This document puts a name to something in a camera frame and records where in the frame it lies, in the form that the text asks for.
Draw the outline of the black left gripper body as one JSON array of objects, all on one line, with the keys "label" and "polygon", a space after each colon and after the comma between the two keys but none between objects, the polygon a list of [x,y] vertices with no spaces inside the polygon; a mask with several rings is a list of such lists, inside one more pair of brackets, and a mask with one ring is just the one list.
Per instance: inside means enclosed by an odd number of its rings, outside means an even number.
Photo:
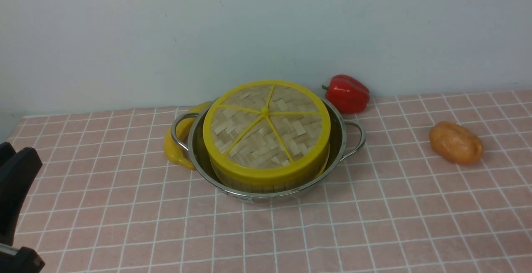
[{"label": "black left gripper body", "polygon": [[2,273],[40,273],[45,262],[32,248],[16,248],[15,230],[32,184],[42,168],[34,148],[18,152],[9,142],[0,145],[0,244]]}]

